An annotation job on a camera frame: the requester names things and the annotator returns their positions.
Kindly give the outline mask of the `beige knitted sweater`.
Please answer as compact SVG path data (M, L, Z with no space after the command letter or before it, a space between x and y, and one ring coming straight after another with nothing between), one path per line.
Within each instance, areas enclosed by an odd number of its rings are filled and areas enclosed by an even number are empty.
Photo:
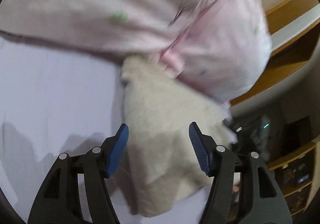
M121 78L137 210L144 217L155 217L212 184L197 161L189 125L196 122L202 133L225 147L230 147L236 136L222 123L230 116L227 105L169 78L148 60L129 56Z

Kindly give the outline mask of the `pink patterned pillow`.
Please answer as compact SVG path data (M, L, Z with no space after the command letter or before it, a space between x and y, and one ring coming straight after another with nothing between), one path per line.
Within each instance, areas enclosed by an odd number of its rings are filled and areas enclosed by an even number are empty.
M1 30L85 50L168 48L216 0L2 0Z
M271 52L261 0L216 0L161 52L159 63L181 82L223 104L253 87Z

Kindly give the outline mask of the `wooden shelf unit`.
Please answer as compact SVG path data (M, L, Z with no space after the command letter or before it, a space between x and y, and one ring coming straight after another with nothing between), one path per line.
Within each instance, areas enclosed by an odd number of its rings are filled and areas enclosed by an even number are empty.
M309 214L319 190L319 1L283 0L266 12L273 43L254 86L232 100L233 118L247 124L269 117L271 171L292 223Z

